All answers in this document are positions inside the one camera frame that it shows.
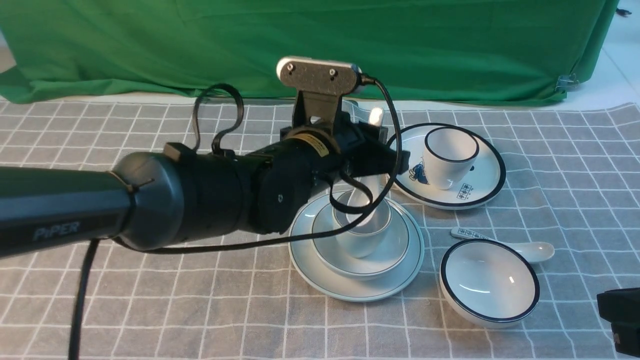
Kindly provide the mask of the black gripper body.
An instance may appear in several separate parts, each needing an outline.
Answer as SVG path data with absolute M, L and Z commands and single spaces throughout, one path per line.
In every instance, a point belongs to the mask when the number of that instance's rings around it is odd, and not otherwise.
M 409 152 L 386 144 L 385 127 L 353 122 L 348 112 L 316 121 L 295 112 L 280 135 L 279 193 L 322 193 L 347 179 L 409 168 Z

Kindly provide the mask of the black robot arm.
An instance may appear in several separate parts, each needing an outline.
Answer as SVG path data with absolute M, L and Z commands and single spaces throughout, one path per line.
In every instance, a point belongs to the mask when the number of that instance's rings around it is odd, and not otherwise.
M 137 251 L 246 231 L 283 234 L 300 208 L 343 174 L 409 169 L 409 151 L 386 129 L 334 120 L 293 120 L 280 140 L 246 155 L 197 153 L 179 142 L 133 152 L 112 171 L 1 168 L 1 257 L 83 240 L 120 239 Z

